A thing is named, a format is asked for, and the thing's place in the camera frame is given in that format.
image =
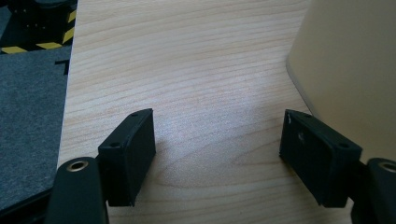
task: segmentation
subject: wood grain surface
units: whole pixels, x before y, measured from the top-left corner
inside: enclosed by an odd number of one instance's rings
[[[278,157],[284,110],[308,112],[285,67],[308,5],[80,0],[59,165],[150,107],[157,154],[110,223],[350,223]]]

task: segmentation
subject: floor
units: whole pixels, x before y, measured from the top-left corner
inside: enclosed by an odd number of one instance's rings
[[[10,12],[0,8],[0,36]],[[71,46],[0,54],[0,210],[51,187]]]

